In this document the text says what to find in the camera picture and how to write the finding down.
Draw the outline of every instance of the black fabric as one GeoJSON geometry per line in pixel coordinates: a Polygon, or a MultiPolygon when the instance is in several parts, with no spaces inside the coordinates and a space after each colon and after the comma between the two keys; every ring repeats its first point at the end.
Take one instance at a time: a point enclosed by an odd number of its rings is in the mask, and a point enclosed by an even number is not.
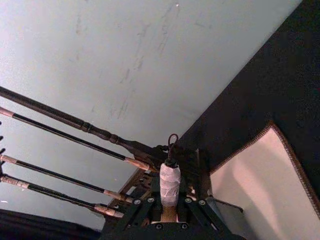
{"type": "Polygon", "coordinates": [[[303,1],[182,136],[210,168],[269,120],[284,133],[320,196],[320,1],[303,1]]]}

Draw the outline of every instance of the screw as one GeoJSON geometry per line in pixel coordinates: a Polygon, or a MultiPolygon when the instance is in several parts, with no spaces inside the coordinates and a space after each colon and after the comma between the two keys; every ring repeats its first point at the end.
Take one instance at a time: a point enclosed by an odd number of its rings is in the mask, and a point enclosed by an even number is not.
{"type": "Polygon", "coordinates": [[[135,205],[139,205],[140,203],[141,203],[141,201],[139,200],[139,199],[137,199],[137,200],[134,200],[134,202],[133,202],[135,205]]]}
{"type": "Polygon", "coordinates": [[[162,229],[162,224],[157,224],[157,225],[155,225],[155,228],[156,228],[156,229],[162,229]]]}
{"type": "Polygon", "coordinates": [[[188,228],[188,225],[184,223],[184,224],[181,225],[181,228],[182,228],[182,229],[187,229],[187,228],[188,228]]]}

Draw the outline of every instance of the stitched border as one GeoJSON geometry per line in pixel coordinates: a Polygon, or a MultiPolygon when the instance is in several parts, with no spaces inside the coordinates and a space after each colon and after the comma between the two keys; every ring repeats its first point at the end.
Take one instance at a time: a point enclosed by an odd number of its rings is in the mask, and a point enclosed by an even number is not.
{"type": "Polygon", "coordinates": [[[247,149],[248,147],[250,147],[251,145],[256,143],[270,129],[273,129],[274,132],[276,133],[276,135],[279,137],[285,151],[287,152],[287,154],[289,156],[289,159],[291,161],[291,164],[293,165],[295,173],[297,174],[297,176],[300,180],[300,183],[302,184],[302,187],[303,187],[307,197],[309,198],[316,215],[320,219],[320,201],[319,201],[314,189],[312,188],[301,163],[297,159],[297,156],[296,156],[293,148],[290,146],[290,144],[289,144],[288,140],[286,139],[286,137],[284,136],[284,134],[281,132],[281,130],[276,126],[276,124],[273,121],[268,122],[268,124],[264,127],[264,129],[261,132],[259,132],[258,135],[254,137],[254,139],[247,142],[245,145],[243,145],[238,150],[234,151],[231,155],[229,155],[226,159],[224,159],[220,164],[218,164],[216,167],[211,169],[209,174],[211,175],[211,174],[215,173],[218,169],[220,169],[224,164],[226,164],[234,156],[238,155],[239,153],[241,153],[242,151],[244,151],[245,149],[247,149]]]}

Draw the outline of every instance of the bolt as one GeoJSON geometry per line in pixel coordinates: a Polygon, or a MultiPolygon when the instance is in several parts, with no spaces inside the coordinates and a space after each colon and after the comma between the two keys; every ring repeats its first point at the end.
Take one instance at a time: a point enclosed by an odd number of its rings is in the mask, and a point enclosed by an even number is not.
{"type": "Polygon", "coordinates": [[[189,203],[192,202],[191,198],[188,198],[188,197],[187,197],[184,201],[185,201],[187,204],[189,204],[189,203]]]}
{"type": "Polygon", "coordinates": [[[155,225],[155,228],[156,228],[156,229],[162,229],[162,224],[157,224],[157,225],[155,225]]]}
{"type": "Polygon", "coordinates": [[[184,223],[184,224],[181,225],[181,228],[182,228],[182,229],[187,229],[187,228],[188,228],[188,225],[184,223]]]}
{"type": "Polygon", "coordinates": [[[133,202],[135,205],[139,205],[141,203],[141,200],[137,199],[137,200],[134,200],[133,202]]]}

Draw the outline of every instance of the white fabric panel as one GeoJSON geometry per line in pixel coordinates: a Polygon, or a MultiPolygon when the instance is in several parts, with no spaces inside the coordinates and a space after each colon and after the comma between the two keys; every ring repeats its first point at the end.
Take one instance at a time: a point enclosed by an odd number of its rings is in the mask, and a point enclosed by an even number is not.
{"type": "Polygon", "coordinates": [[[213,196],[243,208],[259,239],[320,239],[320,220],[272,128],[210,179],[213,196]]]}

